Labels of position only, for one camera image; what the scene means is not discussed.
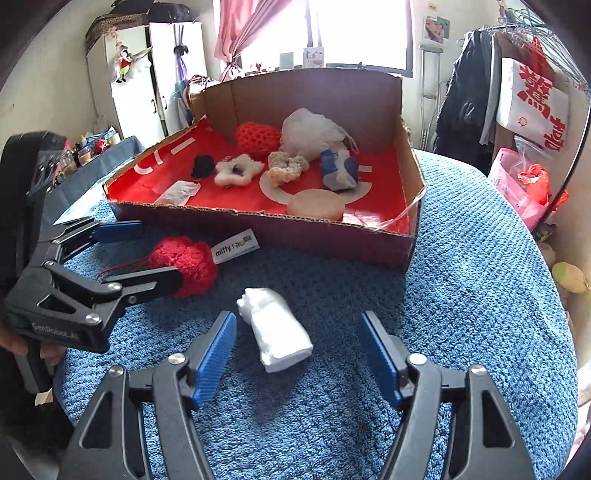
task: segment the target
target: red knitted ball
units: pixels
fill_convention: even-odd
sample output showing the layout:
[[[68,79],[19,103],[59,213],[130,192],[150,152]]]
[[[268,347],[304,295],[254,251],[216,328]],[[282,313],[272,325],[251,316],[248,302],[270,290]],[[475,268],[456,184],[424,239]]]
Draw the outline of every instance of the red knitted ball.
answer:
[[[242,153],[251,157],[269,155],[279,150],[281,131],[269,125],[247,122],[236,129],[236,140]]]
[[[207,292],[217,280],[217,265],[209,245],[193,243],[188,236],[162,239],[148,257],[148,265],[178,268],[183,275],[183,286],[175,297],[180,299]]]

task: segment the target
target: window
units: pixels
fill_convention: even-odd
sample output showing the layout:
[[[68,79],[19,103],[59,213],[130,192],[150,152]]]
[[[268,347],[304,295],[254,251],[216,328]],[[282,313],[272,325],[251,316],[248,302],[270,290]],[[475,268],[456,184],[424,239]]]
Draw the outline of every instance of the window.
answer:
[[[310,17],[307,20],[306,5]],[[279,67],[281,53],[294,53],[297,68],[307,46],[324,47],[327,67],[413,75],[410,0],[293,0],[242,52],[242,67]]]

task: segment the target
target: miffy label tag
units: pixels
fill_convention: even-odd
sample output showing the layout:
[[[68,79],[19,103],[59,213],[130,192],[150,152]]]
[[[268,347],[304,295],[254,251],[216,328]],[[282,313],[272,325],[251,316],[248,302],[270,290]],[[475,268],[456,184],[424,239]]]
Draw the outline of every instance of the miffy label tag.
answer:
[[[220,264],[260,248],[251,228],[212,247],[213,262]]]

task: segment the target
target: blue textured blanket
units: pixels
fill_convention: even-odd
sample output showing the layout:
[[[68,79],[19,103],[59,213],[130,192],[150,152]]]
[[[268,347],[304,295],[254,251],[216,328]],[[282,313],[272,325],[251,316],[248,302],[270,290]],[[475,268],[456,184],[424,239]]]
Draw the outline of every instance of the blue textured blanket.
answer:
[[[252,331],[239,321],[216,397],[195,414],[218,479],[378,477],[399,415],[379,395],[356,338],[355,323],[368,309],[410,351],[443,367],[484,364],[517,420],[537,478],[554,479],[576,426],[576,362],[554,283],[531,235],[483,175],[437,155],[418,155],[427,196],[405,277],[281,248],[232,260],[220,266],[219,282],[203,297],[128,309],[108,353],[69,351],[55,384],[66,413],[80,419],[112,364],[154,365],[186,349],[221,310],[236,311],[245,287],[270,287],[306,328],[314,353],[267,374]],[[92,214],[112,219],[106,202]],[[93,277],[146,256],[171,233],[150,229],[125,249],[97,245],[69,267]],[[145,416],[154,478],[164,479],[154,413],[146,407]],[[444,408],[429,480],[440,477],[448,421]]]

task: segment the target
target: red chinese character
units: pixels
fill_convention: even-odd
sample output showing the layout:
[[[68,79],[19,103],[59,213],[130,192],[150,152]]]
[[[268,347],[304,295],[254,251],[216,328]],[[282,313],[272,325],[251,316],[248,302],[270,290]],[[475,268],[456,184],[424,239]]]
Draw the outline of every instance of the red chinese character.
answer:
[[[550,106],[546,105],[546,102],[550,97],[552,83],[530,70],[526,65],[519,66],[519,76],[525,81],[525,90],[520,91],[517,96],[537,108],[544,118],[548,118]]]
[[[552,134],[544,135],[544,145],[549,150],[562,150],[564,146],[564,140],[562,140],[562,135],[564,134],[564,130],[566,129],[566,125],[562,122],[560,118],[556,118],[553,115],[550,115],[550,122],[554,125],[552,129]]]

